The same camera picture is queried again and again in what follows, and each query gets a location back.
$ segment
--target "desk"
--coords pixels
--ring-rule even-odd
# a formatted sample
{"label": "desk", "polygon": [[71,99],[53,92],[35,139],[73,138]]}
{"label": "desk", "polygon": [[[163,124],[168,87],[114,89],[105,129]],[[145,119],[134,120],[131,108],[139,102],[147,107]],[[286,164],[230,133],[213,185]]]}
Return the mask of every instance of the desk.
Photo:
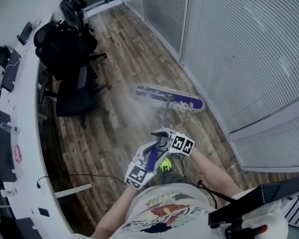
{"label": "desk", "polygon": [[[51,14],[42,18],[36,29],[48,23]],[[19,135],[11,135],[11,146],[19,145],[22,162],[14,159],[17,181],[4,182],[6,190],[15,191],[8,197],[16,219],[30,217],[44,239],[68,239],[73,233],[66,221],[48,178],[40,180],[41,188],[36,187],[37,180],[47,176],[38,131],[37,118],[37,80],[39,59],[35,55],[34,30],[25,46],[18,42],[15,50],[21,55],[14,90],[10,93],[2,89],[0,110],[9,114],[11,123],[19,127]],[[47,209],[50,217],[39,213],[38,208]]]}

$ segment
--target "t-shirt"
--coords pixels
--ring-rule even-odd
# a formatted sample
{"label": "t-shirt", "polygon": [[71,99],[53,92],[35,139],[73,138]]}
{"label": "t-shirt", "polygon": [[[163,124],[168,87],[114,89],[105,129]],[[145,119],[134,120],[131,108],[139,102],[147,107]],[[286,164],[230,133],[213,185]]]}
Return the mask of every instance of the t-shirt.
{"label": "t-shirt", "polygon": [[[243,192],[234,196],[238,199]],[[288,225],[280,201],[262,206],[243,217],[243,227],[267,224],[268,230],[258,238],[287,238]],[[154,186],[136,196],[128,210],[126,222],[111,239],[219,239],[224,229],[211,229],[208,214],[215,209],[197,188],[183,183]]]}

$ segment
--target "purple mop handle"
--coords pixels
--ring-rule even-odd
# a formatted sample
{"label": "purple mop handle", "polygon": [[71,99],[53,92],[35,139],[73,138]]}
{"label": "purple mop handle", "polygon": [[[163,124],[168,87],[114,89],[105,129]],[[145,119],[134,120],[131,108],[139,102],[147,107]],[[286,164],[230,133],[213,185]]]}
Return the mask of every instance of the purple mop handle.
{"label": "purple mop handle", "polygon": [[[172,96],[171,97],[167,97],[167,104],[166,104],[166,107],[165,107],[165,111],[164,111],[163,120],[162,120],[162,123],[161,123],[162,126],[161,127],[165,127],[166,119],[167,119],[167,112],[168,112],[168,107],[169,107],[169,102],[170,102],[171,99],[172,99]],[[155,164],[156,164],[157,157],[158,157],[158,147],[160,145],[161,137],[157,137],[157,140],[158,140],[157,146],[154,147],[150,151],[149,159],[148,159],[148,161],[146,163],[146,166],[145,166],[145,170],[147,172],[153,172],[154,168],[155,168]]]}

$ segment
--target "wooden floor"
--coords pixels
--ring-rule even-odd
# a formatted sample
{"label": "wooden floor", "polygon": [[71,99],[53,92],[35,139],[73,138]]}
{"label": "wooden floor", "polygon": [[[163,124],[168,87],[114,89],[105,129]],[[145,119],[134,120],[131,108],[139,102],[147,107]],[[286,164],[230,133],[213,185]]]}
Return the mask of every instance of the wooden floor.
{"label": "wooden floor", "polygon": [[[163,109],[134,101],[131,98],[133,85],[151,83],[185,93],[197,94],[197,91],[154,34],[126,6],[100,13],[90,19],[90,24],[99,41],[97,51],[108,54],[108,59],[93,66],[100,82],[113,86],[97,97],[97,102],[108,109],[110,115],[106,116],[100,110],[88,113],[85,130],[80,126],[79,118],[54,117],[44,125],[49,130],[42,129],[45,160],[51,176],[92,173],[115,175],[123,180],[138,147],[154,140],[150,133],[160,128],[163,113]],[[58,83],[53,82],[53,87],[57,89]],[[50,113],[53,112],[52,104],[46,103]],[[196,116],[172,111],[169,127],[194,139],[196,146],[227,171],[242,189],[294,176],[241,171],[209,111]],[[172,164],[174,170],[181,172],[178,159]],[[202,179],[189,158],[186,174],[192,182]],[[112,178],[65,176],[52,179],[55,191],[86,183],[92,183],[93,188],[60,199],[60,204],[73,230],[89,236],[124,188],[121,182]]]}

